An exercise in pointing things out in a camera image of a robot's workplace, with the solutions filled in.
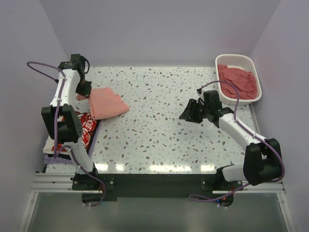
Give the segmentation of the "salmon pink t shirt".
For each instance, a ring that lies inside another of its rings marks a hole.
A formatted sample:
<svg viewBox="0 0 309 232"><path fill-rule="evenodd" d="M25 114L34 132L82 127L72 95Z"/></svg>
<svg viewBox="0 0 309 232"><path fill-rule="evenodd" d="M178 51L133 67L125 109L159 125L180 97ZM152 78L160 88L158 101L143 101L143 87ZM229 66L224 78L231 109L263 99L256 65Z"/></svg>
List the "salmon pink t shirt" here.
<svg viewBox="0 0 309 232"><path fill-rule="evenodd" d="M88 99L91 117L94 120L108 119L129 111L129 106L111 88L93 88L87 98L78 94L76 100Z"/></svg>

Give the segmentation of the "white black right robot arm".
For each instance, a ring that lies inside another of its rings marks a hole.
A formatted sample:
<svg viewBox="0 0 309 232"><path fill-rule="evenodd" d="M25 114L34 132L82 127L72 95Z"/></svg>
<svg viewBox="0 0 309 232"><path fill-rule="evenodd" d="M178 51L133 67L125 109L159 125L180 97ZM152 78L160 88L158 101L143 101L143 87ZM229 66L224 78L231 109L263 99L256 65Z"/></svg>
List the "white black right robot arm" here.
<svg viewBox="0 0 309 232"><path fill-rule="evenodd" d="M244 150L243 164L230 164L217 170L212 182L214 187L225 190L235 181L247 181L256 186L281 180L284 176L279 142L267 139L244 125L235 111L222 106L216 90L202 92L197 100L190 99L179 119L193 123L202 123L207 119Z"/></svg>

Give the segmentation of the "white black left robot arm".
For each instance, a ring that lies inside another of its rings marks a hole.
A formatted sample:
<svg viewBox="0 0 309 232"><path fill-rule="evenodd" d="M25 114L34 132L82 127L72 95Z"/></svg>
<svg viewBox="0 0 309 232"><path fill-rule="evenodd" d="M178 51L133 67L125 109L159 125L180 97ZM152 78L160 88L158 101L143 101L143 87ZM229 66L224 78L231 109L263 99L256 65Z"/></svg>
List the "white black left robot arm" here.
<svg viewBox="0 0 309 232"><path fill-rule="evenodd" d="M51 139L54 140L53 158L66 150L75 165L76 174L85 174L83 184L88 189L96 189L100 184L97 169L90 159L82 141L83 127L72 102L75 94L88 98L91 82L85 79L89 61L80 54L73 54L69 61L61 62L58 86L53 100L41 114Z"/></svg>

